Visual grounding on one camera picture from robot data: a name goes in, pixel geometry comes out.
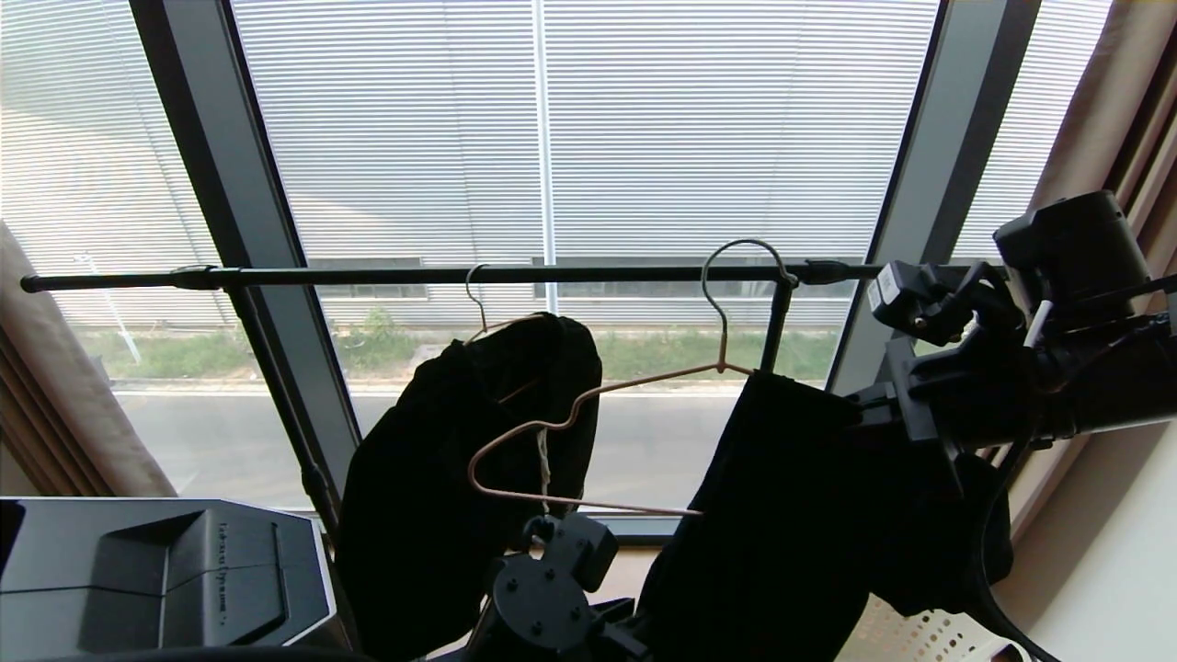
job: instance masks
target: copper wire hanger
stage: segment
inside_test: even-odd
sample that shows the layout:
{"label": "copper wire hanger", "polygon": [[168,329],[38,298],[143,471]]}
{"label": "copper wire hanger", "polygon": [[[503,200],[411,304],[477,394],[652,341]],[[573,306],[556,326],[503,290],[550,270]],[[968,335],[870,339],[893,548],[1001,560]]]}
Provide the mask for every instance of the copper wire hanger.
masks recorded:
{"label": "copper wire hanger", "polygon": [[[479,317],[479,319],[483,323],[483,327],[479,329],[473,336],[471,336],[468,340],[466,340],[465,343],[463,343],[463,345],[468,345],[468,344],[473,343],[474,340],[477,340],[481,336],[488,333],[492,329],[499,329],[501,326],[510,326],[510,325],[514,324],[516,322],[523,322],[525,319],[538,319],[538,318],[544,317],[541,315],[528,315],[526,317],[518,317],[516,319],[508,319],[506,322],[500,322],[498,324],[492,324],[492,325],[487,326],[486,325],[486,306],[483,305],[481,300],[479,300],[477,297],[474,297],[473,292],[470,291],[470,279],[473,278],[476,271],[478,271],[479,269],[483,269],[484,266],[487,266],[487,265],[486,264],[476,264],[474,267],[471,269],[468,273],[466,273],[466,296],[470,297],[470,300],[474,302],[474,305],[478,306],[478,317]],[[538,383],[539,383],[539,377],[532,379],[531,382],[527,382],[523,386],[519,386],[514,391],[511,391],[510,393],[507,393],[506,396],[504,396],[503,398],[500,398],[498,400],[499,404],[503,404],[503,403],[507,402],[508,399],[518,396],[519,393],[526,391],[527,389],[534,386]]]}
{"label": "copper wire hanger", "polygon": [[592,505],[597,508],[611,508],[616,510],[630,510],[633,512],[650,512],[654,515],[684,515],[684,516],[703,515],[697,510],[686,510],[679,508],[652,508],[645,505],[629,505],[624,503],[609,503],[600,501],[587,501],[581,498],[537,495],[531,492],[497,490],[494,488],[487,488],[486,485],[479,483],[478,477],[476,475],[476,470],[478,469],[478,463],[486,456],[486,454],[491,452],[504,442],[523,432],[526,432],[527,430],[534,428],[539,428],[541,432],[545,430],[567,430],[576,422],[577,415],[580,413],[580,406],[584,405],[584,403],[587,402],[588,399],[598,397],[601,393],[619,391],[621,389],[629,389],[631,386],[640,386],[643,384],[652,384],[654,382],[663,382],[665,379],[674,379],[677,377],[686,377],[687,375],[697,375],[699,372],[706,372],[709,370],[714,370],[716,372],[719,373],[723,373],[725,370],[731,370],[734,372],[740,372],[751,376],[752,370],[739,365],[734,365],[732,363],[727,363],[727,315],[724,312],[724,309],[719,307],[719,304],[716,302],[714,297],[712,297],[711,292],[707,290],[707,270],[711,267],[711,263],[714,262],[717,257],[719,257],[719,253],[738,244],[754,244],[757,246],[766,249],[770,253],[772,253],[772,258],[777,262],[777,266],[780,269],[782,279],[777,284],[778,287],[784,286],[791,290],[796,287],[797,284],[799,283],[796,276],[789,273],[789,270],[785,269],[785,262],[780,259],[780,254],[777,253],[777,250],[773,249],[767,241],[760,239],[751,239],[751,238],[736,239],[734,241],[729,241],[723,246],[719,246],[719,249],[717,249],[716,252],[711,253],[711,257],[709,257],[707,260],[703,263],[703,272],[700,274],[701,277],[699,279],[699,284],[703,286],[703,296],[706,297],[707,303],[710,303],[711,307],[716,309],[716,312],[719,313],[719,323],[720,323],[719,358],[714,363],[709,363],[707,365],[699,365],[696,368],[676,370],[673,372],[665,372],[663,375],[654,375],[652,377],[641,377],[639,379],[631,379],[629,382],[620,382],[618,384],[610,384],[607,386],[598,386],[596,389],[590,389],[577,396],[577,399],[572,400],[572,409],[568,412],[568,418],[563,423],[548,423],[546,421],[530,421],[527,423],[521,423],[519,425],[516,425],[514,428],[507,430],[506,432],[492,439],[485,446],[478,449],[478,452],[476,452],[473,457],[470,458],[470,463],[466,465],[466,479],[470,481],[470,485],[476,490],[478,490],[479,492],[483,492],[484,495],[496,496],[501,498],[521,499],[521,501],[534,501],[545,504],[545,507],[547,503],[565,503],[572,505]]}

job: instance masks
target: beige curtain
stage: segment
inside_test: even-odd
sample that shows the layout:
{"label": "beige curtain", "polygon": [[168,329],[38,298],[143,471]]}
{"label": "beige curtain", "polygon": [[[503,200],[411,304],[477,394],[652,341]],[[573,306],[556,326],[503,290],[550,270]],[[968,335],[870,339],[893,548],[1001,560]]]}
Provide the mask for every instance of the beige curtain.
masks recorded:
{"label": "beige curtain", "polygon": [[175,496],[105,378],[0,223],[0,437],[42,495]]}
{"label": "beige curtain", "polygon": [[[1031,208],[1097,188],[1116,193],[1153,276],[1177,269],[1177,2],[1112,4]],[[1162,297],[1137,303],[1161,310]],[[1010,490],[1019,539],[1088,436],[1031,454]]]}

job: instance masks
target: road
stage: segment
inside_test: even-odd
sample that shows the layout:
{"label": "road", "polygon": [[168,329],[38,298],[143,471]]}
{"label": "road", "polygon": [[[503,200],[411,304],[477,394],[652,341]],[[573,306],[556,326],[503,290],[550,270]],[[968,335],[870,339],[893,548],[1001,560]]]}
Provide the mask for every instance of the road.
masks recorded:
{"label": "road", "polygon": [[[181,496],[310,508],[268,395],[135,392],[119,400]],[[394,402],[358,395],[360,429]],[[685,508],[734,403],[734,395],[604,396],[586,498]]]}

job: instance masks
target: corrugated metal wall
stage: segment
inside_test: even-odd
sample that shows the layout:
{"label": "corrugated metal wall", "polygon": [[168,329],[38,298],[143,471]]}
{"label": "corrugated metal wall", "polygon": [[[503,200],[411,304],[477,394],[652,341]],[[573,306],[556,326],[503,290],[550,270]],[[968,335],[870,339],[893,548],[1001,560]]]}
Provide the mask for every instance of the corrugated metal wall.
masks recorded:
{"label": "corrugated metal wall", "polygon": [[[1043,4],[957,257],[990,254],[992,229],[1024,208],[1108,2]],[[557,260],[701,260],[742,236],[794,259],[863,254],[933,0],[540,7],[234,2],[308,257],[531,264],[544,254],[544,150]],[[4,217],[34,265],[81,273],[82,253],[106,272],[217,263],[126,2],[2,11]],[[496,318],[544,305],[531,285],[480,290]],[[101,294],[58,299],[75,323],[113,323]],[[113,302],[135,325],[234,322],[219,294],[121,291]],[[373,305],[408,325],[474,315],[453,286],[431,286],[427,300],[324,302],[345,324]],[[790,322],[840,324],[845,305],[798,298]],[[744,323],[766,313],[764,300],[727,307]],[[713,318],[701,299],[565,297],[560,309],[590,323]]]}

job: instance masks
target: black garment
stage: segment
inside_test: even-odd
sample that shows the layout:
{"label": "black garment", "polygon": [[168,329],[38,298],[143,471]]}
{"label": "black garment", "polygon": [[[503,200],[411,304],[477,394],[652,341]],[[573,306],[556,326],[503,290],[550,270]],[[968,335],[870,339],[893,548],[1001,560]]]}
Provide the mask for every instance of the black garment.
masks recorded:
{"label": "black garment", "polygon": [[[832,661],[870,593],[909,615],[972,604],[971,532],[996,470],[962,456],[967,498],[938,495],[938,449],[911,444],[902,425],[849,430],[857,422],[850,400],[749,378],[691,501],[704,515],[683,518],[641,590],[632,625],[659,662]],[[1003,508],[991,581],[1009,571]]]}
{"label": "black garment", "polygon": [[[417,369],[347,474],[337,564],[365,654],[412,658],[474,625],[490,562],[523,542],[524,524],[541,505],[476,492],[466,464],[519,423],[566,419],[572,400],[600,378],[588,330],[551,315],[471,345],[455,340]],[[550,494],[583,494],[596,430],[593,399],[570,429],[548,432]],[[488,454],[480,482],[538,492],[534,439],[520,435]],[[563,514],[558,504],[552,511]]]}

